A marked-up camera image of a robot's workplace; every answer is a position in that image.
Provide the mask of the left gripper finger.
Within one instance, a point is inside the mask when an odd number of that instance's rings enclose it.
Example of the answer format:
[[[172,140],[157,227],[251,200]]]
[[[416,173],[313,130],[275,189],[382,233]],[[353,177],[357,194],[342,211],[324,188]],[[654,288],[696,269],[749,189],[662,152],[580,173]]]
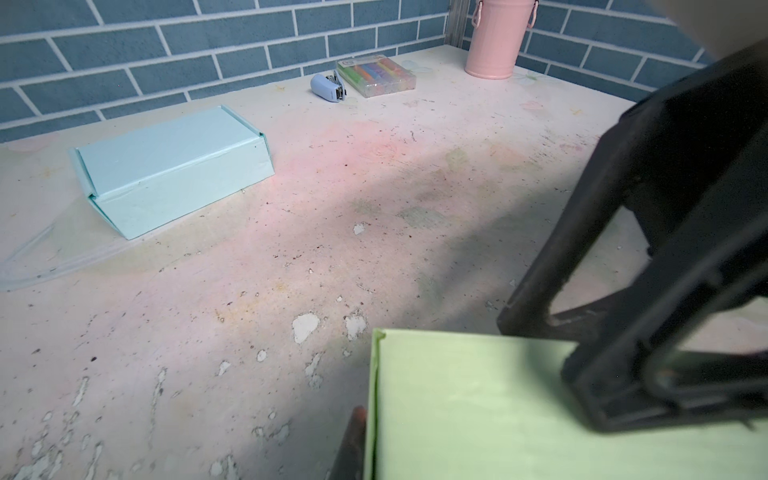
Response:
[[[367,410],[356,406],[347,423],[329,480],[362,480],[365,461]]]

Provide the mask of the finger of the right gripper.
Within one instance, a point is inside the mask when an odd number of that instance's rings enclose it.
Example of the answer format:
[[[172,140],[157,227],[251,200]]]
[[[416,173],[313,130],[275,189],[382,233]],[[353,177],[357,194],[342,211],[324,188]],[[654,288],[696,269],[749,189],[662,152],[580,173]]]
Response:
[[[767,415],[765,354],[674,356],[711,315],[767,286],[767,133],[758,130],[621,297],[562,379],[599,432]]]
[[[620,299],[551,305],[616,211],[632,211],[651,257],[767,124],[759,41],[649,94],[598,140],[554,230],[497,319],[506,336],[585,341]]]

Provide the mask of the light green paper box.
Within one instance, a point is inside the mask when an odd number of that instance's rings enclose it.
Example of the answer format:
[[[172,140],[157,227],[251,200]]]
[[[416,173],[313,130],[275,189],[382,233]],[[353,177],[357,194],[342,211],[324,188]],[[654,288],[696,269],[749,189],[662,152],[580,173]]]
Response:
[[[559,375],[570,342],[378,329],[367,479],[763,479],[767,424],[603,434]]]

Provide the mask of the light blue paper box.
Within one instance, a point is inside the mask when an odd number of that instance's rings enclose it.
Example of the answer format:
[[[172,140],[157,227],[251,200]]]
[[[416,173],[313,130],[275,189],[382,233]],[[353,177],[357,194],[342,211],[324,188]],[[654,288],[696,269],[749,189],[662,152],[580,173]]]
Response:
[[[266,135],[225,105],[71,150],[92,207],[127,240],[274,175]]]

